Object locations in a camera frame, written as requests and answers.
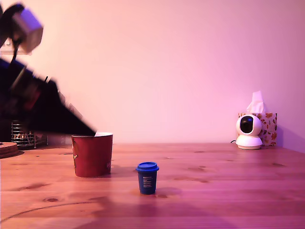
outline camera lens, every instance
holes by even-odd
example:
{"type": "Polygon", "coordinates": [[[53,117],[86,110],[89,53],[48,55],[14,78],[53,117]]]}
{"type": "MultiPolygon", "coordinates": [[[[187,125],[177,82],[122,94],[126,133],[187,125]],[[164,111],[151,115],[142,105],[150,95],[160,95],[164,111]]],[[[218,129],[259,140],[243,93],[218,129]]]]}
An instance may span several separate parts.
{"type": "Polygon", "coordinates": [[[245,116],[241,119],[240,129],[242,132],[248,134],[253,130],[253,118],[251,116],[245,116]]]}

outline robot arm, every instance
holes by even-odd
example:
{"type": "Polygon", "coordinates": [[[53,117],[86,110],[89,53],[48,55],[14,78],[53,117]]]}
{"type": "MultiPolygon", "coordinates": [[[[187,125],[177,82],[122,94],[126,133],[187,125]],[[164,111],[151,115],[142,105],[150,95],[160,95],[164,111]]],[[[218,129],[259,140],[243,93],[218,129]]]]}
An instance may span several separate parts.
{"type": "Polygon", "coordinates": [[[12,39],[14,57],[10,63],[0,59],[0,119],[18,120],[42,133],[94,136],[96,131],[62,104],[54,81],[36,78],[15,60],[19,45],[30,53],[40,44],[41,24],[21,4],[2,12],[1,8],[0,45],[12,39]]]}

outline red cup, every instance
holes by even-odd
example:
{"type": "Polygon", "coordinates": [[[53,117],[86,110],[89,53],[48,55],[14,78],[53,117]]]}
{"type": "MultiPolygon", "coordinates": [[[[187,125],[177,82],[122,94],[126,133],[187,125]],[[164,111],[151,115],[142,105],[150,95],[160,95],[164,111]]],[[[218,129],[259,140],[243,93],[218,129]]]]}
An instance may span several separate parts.
{"type": "Polygon", "coordinates": [[[72,136],[75,175],[100,177],[110,174],[112,156],[111,133],[95,136],[72,136]]]}

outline blue cup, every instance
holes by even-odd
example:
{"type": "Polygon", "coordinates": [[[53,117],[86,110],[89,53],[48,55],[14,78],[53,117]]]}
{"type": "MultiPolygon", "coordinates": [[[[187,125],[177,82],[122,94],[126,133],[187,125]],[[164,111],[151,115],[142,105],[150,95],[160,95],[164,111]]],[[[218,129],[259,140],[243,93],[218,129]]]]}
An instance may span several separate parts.
{"type": "Polygon", "coordinates": [[[139,177],[141,194],[150,195],[156,192],[157,171],[159,167],[155,162],[143,162],[136,168],[139,177]]]}

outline white camera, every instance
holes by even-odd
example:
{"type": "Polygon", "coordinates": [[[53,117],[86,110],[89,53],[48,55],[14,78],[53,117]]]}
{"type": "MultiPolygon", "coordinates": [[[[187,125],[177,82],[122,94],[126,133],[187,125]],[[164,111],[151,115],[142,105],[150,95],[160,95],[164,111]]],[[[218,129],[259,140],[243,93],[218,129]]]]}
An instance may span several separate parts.
{"type": "Polygon", "coordinates": [[[240,149],[259,149],[262,146],[262,140],[258,136],[262,123],[255,115],[241,116],[236,122],[236,129],[239,133],[236,144],[240,149]]]}

